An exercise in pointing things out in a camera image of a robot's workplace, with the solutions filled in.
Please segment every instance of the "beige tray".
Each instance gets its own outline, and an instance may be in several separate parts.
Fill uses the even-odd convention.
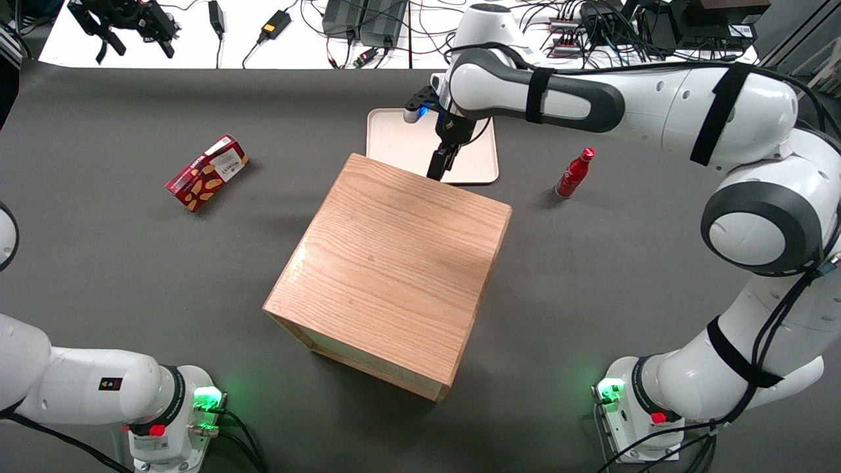
[[[430,112],[415,124],[403,121],[403,109],[374,109],[368,114],[367,155],[394,167],[426,176],[432,153],[441,144],[435,134],[437,114]],[[476,136],[484,126],[480,121],[473,132]],[[496,160],[494,123],[476,140],[461,149],[452,165],[444,173],[444,183],[490,184],[500,175]]]

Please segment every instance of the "red bottle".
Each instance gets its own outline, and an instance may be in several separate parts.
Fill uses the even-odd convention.
[[[555,187],[555,193],[564,199],[568,199],[573,194],[575,188],[587,177],[587,171],[590,170],[590,161],[595,157],[595,150],[593,148],[585,148],[581,152],[581,156],[575,158],[567,167],[563,177]]]

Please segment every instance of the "gray table surface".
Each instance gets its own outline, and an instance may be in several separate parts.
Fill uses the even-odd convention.
[[[311,354],[261,311],[341,165],[365,152],[368,111],[427,80],[30,65],[0,132],[0,198],[23,235],[0,311],[56,346],[204,367],[276,472],[595,471],[590,385],[618,357],[680,347],[748,279],[701,241],[718,179],[688,158],[498,120],[500,179],[471,190],[514,215],[439,405]],[[190,215],[164,184],[225,132],[251,164]],[[590,176],[560,204],[550,189],[585,146]],[[747,412],[712,471],[837,471],[840,359],[836,344],[815,386]],[[60,430],[113,451],[109,428]],[[106,471],[20,426],[0,438],[3,473]],[[204,471],[250,470],[219,440]]]

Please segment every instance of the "wooden box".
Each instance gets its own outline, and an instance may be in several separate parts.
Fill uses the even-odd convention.
[[[263,310],[314,352],[440,401],[510,216],[351,155]]]

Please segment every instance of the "red button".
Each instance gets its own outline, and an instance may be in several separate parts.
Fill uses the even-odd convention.
[[[149,435],[152,437],[161,437],[166,432],[167,426],[157,424],[149,427]]]

